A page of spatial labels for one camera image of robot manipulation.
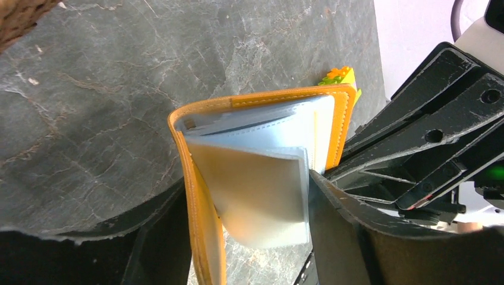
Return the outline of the brown woven basket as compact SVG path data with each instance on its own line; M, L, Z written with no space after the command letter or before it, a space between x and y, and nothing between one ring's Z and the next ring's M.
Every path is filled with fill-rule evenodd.
M59 0L1 0L1 53L37 26Z

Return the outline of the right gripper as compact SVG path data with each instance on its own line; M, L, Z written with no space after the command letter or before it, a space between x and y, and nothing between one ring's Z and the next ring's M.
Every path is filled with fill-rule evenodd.
M345 143L344 153L366 149L328 179L420 225L503 224L503 80L485 74L405 127L425 105L483 66L453 44L438 44L390 103Z

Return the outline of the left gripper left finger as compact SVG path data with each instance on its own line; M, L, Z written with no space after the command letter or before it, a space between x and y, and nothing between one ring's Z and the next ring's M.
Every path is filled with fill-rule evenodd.
M183 180L89 230L1 232L2 284L186 284L190 262Z

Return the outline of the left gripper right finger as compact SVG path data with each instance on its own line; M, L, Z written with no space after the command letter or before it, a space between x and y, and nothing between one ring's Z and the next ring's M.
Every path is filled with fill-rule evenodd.
M502 284L503 228L449 233L385 214L310 172L313 251L297 284Z

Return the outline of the pink and green brick stack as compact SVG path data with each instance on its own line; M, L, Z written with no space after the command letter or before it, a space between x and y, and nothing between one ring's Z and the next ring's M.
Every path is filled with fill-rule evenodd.
M331 69L331 71L328 72L326 76L318 83L319 86L331 84L350 84L357 92L353 105L356 104L362 94L361 89L357 87L354 69L349 66L343 66L340 69Z

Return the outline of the yellow leather card holder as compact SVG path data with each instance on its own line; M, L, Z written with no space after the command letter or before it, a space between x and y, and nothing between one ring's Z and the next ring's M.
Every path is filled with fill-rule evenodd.
M359 95L352 83L319 85L218 97L169 114L200 284L226 283L225 232L255 249L309 242L309 173L339 164Z

